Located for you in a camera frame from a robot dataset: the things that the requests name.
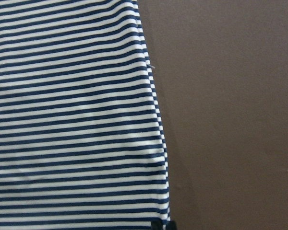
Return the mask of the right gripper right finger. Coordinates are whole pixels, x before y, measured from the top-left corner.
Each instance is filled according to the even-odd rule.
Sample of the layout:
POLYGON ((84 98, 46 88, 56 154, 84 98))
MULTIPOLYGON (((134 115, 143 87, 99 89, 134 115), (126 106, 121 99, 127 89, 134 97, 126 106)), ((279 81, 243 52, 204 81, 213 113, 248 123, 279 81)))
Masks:
POLYGON ((168 221, 165 226, 165 230, 177 230, 177 224, 175 221, 168 221))

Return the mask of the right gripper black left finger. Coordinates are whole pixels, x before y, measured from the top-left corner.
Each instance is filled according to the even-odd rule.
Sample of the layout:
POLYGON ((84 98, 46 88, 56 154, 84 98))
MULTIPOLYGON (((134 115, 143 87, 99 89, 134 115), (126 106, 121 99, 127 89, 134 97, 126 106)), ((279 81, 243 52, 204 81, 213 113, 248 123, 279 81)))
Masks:
POLYGON ((151 230, 162 230, 162 221, 161 220, 151 221, 151 230))

